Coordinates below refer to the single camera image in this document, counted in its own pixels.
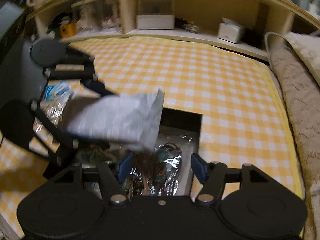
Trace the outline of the grey white pouch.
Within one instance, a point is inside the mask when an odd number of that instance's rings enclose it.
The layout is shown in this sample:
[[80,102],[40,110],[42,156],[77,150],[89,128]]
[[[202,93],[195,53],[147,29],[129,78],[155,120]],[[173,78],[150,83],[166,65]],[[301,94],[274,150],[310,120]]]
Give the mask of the grey white pouch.
[[58,127],[72,135],[153,151],[163,111],[164,92],[76,97],[64,107]]

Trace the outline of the small trinkets on shelf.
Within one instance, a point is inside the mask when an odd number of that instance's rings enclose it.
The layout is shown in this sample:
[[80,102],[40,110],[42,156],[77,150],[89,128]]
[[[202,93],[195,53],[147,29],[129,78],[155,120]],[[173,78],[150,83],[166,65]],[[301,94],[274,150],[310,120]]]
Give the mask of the small trinkets on shelf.
[[199,33],[199,31],[200,31],[200,27],[197,25],[194,25],[192,23],[184,24],[183,29],[190,32],[190,33],[193,33],[193,34]]

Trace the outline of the yellow white checkered tablecloth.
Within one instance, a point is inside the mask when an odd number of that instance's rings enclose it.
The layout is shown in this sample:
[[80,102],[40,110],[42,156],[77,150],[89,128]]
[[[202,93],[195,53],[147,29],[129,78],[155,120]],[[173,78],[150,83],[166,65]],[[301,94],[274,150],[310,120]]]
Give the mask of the yellow white checkered tablecloth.
[[131,37],[72,43],[95,56],[117,93],[162,90],[164,105],[202,115],[200,155],[231,167],[252,163],[302,196],[289,122],[268,67],[201,43]]

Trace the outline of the floral blue silk pouch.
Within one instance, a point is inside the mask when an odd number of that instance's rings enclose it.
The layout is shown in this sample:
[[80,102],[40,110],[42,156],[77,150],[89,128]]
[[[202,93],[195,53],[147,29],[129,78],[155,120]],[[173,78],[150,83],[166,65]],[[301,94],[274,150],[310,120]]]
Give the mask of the floral blue silk pouch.
[[100,163],[116,163],[117,157],[109,149],[94,145],[87,150],[80,150],[76,155],[76,162],[80,163],[82,168],[96,168]]

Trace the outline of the beige fuzzy blanket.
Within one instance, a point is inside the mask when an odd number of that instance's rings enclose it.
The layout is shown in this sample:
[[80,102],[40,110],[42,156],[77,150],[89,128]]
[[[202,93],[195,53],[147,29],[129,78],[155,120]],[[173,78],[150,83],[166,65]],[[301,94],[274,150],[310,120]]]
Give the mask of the beige fuzzy blanket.
[[289,32],[268,50],[294,133],[305,186],[305,239],[319,239],[319,37]]

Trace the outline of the tan cord teal leaf necklace bag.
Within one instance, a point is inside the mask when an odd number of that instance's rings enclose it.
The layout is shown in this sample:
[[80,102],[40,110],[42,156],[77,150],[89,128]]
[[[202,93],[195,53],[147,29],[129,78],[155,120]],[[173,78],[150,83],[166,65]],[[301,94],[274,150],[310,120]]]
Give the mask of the tan cord teal leaf necklace bag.
[[182,166],[182,150],[167,142],[154,152],[133,153],[133,167],[122,188],[129,198],[133,196],[173,196]]

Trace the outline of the white open cardboard box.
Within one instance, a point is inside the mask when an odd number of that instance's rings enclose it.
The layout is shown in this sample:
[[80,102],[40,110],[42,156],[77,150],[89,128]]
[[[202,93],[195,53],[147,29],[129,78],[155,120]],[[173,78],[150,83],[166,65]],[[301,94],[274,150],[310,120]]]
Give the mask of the white open cardboard box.
[[138,0],[138,30],[172,30],[175,25],[175,0]]

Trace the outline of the white tissue box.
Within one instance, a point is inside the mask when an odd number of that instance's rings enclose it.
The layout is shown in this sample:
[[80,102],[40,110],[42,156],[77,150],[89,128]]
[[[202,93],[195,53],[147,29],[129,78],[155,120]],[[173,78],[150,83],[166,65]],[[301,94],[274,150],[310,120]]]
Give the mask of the white tissue box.
[[243,36],[244,30],[245,27],[243,25],[223,17],[222,23],[219,25],[217,36],[222,40],[237,44]]

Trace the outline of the wooden shelf unit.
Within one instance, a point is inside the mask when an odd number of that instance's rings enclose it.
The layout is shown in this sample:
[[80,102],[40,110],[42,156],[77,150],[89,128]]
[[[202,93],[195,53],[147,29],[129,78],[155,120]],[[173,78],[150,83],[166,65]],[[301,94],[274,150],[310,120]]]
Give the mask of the wooden shelf unit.
[[40,37],[66,41],[145,35],[203,42],[266,60],[290,31],[308,34],[319,20],[289,0],[26,0]]

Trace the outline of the yellow box on shelf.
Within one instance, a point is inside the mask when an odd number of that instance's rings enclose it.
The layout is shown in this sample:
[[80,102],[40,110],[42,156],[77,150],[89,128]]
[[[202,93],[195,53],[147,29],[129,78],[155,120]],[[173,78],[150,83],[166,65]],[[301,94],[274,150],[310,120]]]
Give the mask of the yellow box on shelf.
[[69,38],[76,35],[76,23],[71,22],[68,24],[62,24],[59,27],[61,38]]

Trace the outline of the black storage box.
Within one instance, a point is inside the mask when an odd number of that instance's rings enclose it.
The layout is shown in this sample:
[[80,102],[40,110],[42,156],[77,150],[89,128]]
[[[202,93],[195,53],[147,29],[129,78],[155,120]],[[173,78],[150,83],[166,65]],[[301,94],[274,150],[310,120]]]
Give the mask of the black storage box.
[[[174,196],[187,195],[191,190],[193,175],[190,168],[191,154],[199,148],[202,116],[196,113],[164,108],[162,111],[158,137],[154,152],[167,142],[176,144],[182,150],[182,166],[178,176],[178,189]],[[126,144],[113,143],[110,152],[117,157],[119,164],[127,155],[148,150],[133,150]]]

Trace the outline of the beige rope green bead bag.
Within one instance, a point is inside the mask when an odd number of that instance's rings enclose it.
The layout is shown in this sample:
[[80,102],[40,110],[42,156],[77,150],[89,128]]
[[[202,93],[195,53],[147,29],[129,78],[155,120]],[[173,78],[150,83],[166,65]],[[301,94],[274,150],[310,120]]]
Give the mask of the beige rope green bead bag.
[[29,143],[31,150],[49,157],[56,153],[59,146],[70,143],[70,136],[58,127],[66,106],[65,101],[61,99],[33,100],[30,106],[31,112],[35,115],[34,137]]

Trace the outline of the blue white medicine sachet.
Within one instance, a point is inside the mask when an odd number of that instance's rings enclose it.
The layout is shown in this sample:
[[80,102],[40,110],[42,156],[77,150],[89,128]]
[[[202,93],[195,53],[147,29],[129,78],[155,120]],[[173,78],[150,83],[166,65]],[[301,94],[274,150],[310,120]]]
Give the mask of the blue white medicine sachet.
[[44,101],[59,101],[67,102],[70,97],[73,96],[73,91],[66,81],[60,81],[48,85],[44,91]]

